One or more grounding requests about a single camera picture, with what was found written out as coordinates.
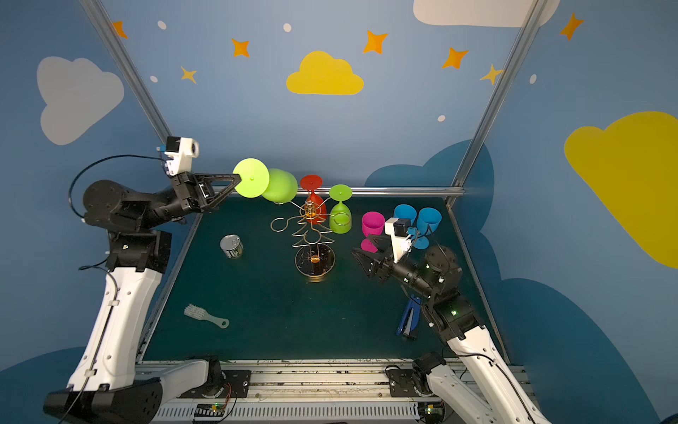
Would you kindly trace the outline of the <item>pink wine glass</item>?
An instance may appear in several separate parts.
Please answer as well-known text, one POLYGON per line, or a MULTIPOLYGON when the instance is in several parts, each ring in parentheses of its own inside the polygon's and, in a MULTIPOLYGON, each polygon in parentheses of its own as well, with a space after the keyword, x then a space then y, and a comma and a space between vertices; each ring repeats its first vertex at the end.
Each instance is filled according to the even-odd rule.
POLYGON ((381 236, 384 233, 386 219, 383 214, 370 211, 362 217, 361 228, 365 238, 361 242, 360 248, 369 253, 376 253, 377 247, 369 240, 369 236, 381 236))

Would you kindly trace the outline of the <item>green wine glass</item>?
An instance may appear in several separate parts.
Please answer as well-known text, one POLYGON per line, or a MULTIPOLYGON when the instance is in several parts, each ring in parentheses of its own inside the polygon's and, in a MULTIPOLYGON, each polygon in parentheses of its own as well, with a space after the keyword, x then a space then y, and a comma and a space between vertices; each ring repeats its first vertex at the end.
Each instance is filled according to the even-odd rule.
POLYGON ((262 196, 268 201, 283 204, 297 195, 298 181, 291 173, 268 168, 256 158, 243 159, 233 172, 241 178, 236 191, 245 198, 262 196))
POLYGON ((352 197, 351 188, 347 185, 334 185, 330 188, 329 197, 337 202, 329 213, 330 230, 335 234, 348 233, 352 227, 352 215, 345 203, 352 197))

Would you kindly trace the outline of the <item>blue wine glass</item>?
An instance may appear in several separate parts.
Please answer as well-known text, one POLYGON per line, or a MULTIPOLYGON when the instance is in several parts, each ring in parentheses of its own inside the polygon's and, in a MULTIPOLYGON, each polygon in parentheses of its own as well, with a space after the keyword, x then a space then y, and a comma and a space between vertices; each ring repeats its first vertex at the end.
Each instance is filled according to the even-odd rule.
POLYGON ((398 219, 408 219, 411 226, 415 226, 417 216, 418 211, 410 204, 399 204, 394 209, 393 217, 398 219))
POLYGON ((422 208, 418 212, 415 224, 414 247, 418 250, 425 250, 429 247, 429 239, 438 228, 442 219, 441 212, 436 208, 422 208))

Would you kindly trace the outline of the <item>blue wine glass front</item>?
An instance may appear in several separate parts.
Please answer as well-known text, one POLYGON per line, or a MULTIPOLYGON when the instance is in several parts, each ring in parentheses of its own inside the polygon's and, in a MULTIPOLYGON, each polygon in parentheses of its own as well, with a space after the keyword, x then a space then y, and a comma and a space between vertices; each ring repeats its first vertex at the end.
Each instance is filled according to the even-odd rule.
POLYGON ((393 217, 398 219, 408 219, 411 226, 415 226, 417 216, 418 211, 410 204, 399 204, 394 209, 393 217))

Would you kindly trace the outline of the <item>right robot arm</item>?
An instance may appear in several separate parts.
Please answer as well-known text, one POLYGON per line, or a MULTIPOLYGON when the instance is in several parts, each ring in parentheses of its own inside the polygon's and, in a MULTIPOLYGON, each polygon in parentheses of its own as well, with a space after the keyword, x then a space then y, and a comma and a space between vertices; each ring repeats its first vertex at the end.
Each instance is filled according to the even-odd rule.
POLYGON ((430 353, 415 361, 413 372, 425 390, 442 400, 465 423, 546 423, 547 417, 525 392, 492 340, 477 310, 462 295, 462 269, 448 247, 427 249, 424 260, 395 258, 391 250, 352 254, 368 277, 389 278, 420 297, 429 326, 461 360, 480 389, 475 393, 446 360, 430 353))

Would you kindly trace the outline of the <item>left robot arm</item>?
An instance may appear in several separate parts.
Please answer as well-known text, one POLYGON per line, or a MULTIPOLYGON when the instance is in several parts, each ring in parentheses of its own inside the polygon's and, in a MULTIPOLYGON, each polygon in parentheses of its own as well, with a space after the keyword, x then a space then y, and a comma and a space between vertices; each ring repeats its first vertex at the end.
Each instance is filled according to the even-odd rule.
POLYGON ((162 405, 203 388, 224 392, 214 359, 189 360, 146 380, 135 364, 151 300, 167 270, 172 236, 160 225, 216 208, 240 183, 238 174, 171 177, 150 194, 99 180, 83 196, 86 224, 107 231, 109 256, 102 305, 81 362, 67 387, 47 395, 43 411, 63 423, 148 423, 162 405))

